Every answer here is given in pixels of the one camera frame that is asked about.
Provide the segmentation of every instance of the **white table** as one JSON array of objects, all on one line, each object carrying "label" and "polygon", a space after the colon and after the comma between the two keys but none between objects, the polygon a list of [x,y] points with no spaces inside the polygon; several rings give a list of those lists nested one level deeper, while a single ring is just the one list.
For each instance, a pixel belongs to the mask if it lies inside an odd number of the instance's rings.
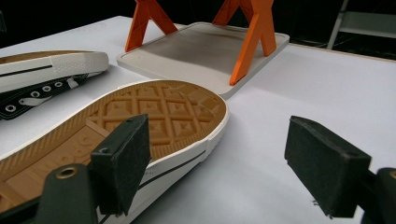
[{"label": "white table", "polygon": [[[0,49],[107,52],[110,67],[90,82],[14,120],[0,121],[0,155],[26,144],[65,116],[123,84],[148,79],[117,66],[132,19],[115,17]],[[162,35],[150,23],[145,42]],[[396,167],[396,62],[288,45],[227,100],[226,133],[203,163],[135,223],[360,223],[325,217],[287,165],[290,116],[315,120],[373,157],[370,170]]]}]

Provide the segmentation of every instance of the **rubber outsole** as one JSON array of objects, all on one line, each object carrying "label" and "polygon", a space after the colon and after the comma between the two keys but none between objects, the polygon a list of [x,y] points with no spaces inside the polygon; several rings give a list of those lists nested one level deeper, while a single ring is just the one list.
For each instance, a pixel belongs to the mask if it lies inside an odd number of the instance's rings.
[{"label": "rubber outsole", "polygon": [[218,95],[183,81],[145,81],[106,94],[0,161],[0,212],[39,196],[53,169],[76,162],[88,164],[91,151],[125,119],[148,114],[153,164],[222,133],[227,111]]}]

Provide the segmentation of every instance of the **sneaker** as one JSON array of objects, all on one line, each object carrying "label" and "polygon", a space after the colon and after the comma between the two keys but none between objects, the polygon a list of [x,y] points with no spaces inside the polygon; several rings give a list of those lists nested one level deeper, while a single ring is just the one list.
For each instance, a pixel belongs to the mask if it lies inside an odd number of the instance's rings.
[{"label": "sneaker", "polygon": [[55,50],[0,58],[0,119],[15,119],[108,68],[104,52]]},{"label": "sneaker", "polygon": [[98,215],[100,223],[134,220],[211,153],[230,117],[221,97],[189,82],[151,80],[121,87],[0,161],[0,212],[40,196],[50,171],[88,164],[91,151],[139,114],[148,115],[151,161],[128,216]]}]

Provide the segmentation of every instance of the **orange stand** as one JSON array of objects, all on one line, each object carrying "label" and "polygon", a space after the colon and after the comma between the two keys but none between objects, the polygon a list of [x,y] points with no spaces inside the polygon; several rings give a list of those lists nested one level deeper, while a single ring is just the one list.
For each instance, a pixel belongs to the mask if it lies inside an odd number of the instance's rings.
[{"label": "orange stand", "polygon": [[[165,35],[177,31],[166,13],[156,0],[135,0],[136,8],[131,30],[125,46],[125,51],[142,46],[149,19],[160,27]],[[225,26],[230,21],[235,11],[241,7],[249,27],[247,35],[235,63],[230,85],[235,85],[249,70],[254,53],[259,41],[262,42],[264,56],[269,56],[276,50],[275,29],[272,17],[272,4],[274,0],[225,0],[213,24]]]}]

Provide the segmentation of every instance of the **shoe eyelet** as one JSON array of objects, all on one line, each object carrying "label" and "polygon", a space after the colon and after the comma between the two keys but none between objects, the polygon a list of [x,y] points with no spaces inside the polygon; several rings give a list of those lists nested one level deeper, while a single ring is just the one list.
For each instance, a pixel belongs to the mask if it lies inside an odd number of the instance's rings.
[{"label": "shoe eyelet", "polygon": [[15,105],[6,105],[7,112],[14,112],[15,110],[17,110],[17,107]]},{"label": "shoe eyelet", "polygon": [[51,90],[51,87],[49,87],[49,86],[43,87],[43,91],[50,91],[50,90]]},{"label": "shoe eyelet", "polygon": [[38,91],[32,91],[32,92],[30,93],[30,95],[33,96],[33,97],[39,97],[39,96],[40,96],[40,92],[38,92]]}]

